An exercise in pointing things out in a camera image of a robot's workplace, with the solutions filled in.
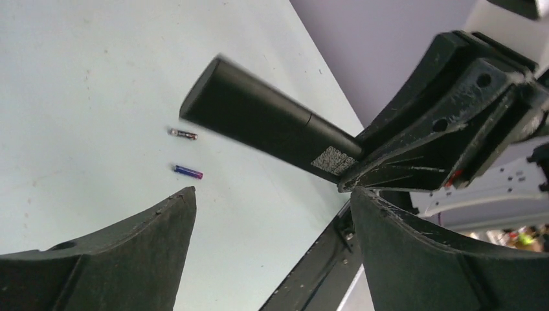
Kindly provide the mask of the black remote control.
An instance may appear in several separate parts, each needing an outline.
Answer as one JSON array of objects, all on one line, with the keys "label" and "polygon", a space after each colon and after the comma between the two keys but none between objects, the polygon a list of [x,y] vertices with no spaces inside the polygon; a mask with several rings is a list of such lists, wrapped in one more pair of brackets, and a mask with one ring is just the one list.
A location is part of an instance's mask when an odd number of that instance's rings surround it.
[{"label": "black remote control", "polygon": [[192,86],[179,117],[332,183],[364,154],[354,137],[221,55]]}]

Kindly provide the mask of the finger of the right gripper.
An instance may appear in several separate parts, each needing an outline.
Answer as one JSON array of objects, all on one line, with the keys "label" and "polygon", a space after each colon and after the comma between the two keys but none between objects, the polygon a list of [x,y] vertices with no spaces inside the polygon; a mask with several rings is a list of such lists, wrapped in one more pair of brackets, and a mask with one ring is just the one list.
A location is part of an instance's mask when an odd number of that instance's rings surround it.
[{"label": "finger of the right gripper", "polygon": [[451,91],[426,114],[347,171],[340,192],[357,187],[432,191],[483,174],[523,137],[532,106],[523,88]]},{"label": "finger of the right gripper", "polygon": [[494,58],[520,73],[533,73],[539,64],[481,32],[454,30],[437,34],[408,80],[357,142],[374,150],[431,109],[478,58]]}]

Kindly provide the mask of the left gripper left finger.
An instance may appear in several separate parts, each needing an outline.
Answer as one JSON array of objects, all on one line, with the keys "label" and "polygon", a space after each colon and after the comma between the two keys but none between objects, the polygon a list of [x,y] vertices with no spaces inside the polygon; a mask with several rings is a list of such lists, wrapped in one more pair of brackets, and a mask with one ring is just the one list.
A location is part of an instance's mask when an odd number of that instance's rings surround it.
[{"label": "left gripper left finger", "polygon": [[172,310],[197,213],[186,187],[45,251],[1,256],[2,310]]}]

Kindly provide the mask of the black silver battery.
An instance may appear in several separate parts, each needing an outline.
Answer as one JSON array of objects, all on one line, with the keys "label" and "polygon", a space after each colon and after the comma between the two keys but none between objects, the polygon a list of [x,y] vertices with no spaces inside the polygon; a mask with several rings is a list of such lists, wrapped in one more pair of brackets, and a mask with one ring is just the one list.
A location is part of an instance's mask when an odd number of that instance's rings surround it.
[{"label": "black silver battery", "polygon": [[182,137],[193,141],[198,138],[198,135],[196,133],[187,132],[176,128],[169,128],[168,133],[174,137]]}]

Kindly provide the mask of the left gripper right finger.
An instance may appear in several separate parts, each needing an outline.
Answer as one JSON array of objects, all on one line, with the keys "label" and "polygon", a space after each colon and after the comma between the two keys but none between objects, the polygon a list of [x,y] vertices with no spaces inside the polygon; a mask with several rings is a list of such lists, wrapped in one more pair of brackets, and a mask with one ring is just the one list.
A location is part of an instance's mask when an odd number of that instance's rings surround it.
[{"label": "left gripper right finger", "polygon": [[547,310],[548,255],[455,233],[365,189],[350,207],[376,310]]}]

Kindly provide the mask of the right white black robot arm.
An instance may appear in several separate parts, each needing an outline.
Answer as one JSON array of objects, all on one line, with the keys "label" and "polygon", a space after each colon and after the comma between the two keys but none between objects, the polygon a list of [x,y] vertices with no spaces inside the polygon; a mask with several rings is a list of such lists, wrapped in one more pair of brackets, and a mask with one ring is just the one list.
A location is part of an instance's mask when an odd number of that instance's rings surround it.
[{"label": "right white black robot arm", "polygon": [[404,191],[420,217],[548,197],[548,146],[494,166],[508,146],[548,135],[548,2],[477,1],[436,35],[408,80],[357,136],[364,157],[338,188]]}]

